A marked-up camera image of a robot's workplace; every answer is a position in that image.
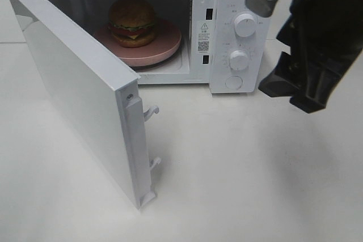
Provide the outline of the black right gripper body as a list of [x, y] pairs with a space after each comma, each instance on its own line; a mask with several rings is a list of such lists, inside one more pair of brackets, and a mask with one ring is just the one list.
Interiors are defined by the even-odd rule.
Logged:
[[282, 79], [341, 79], [362, 52], [362, 0], [293, 0], [277, 38]]

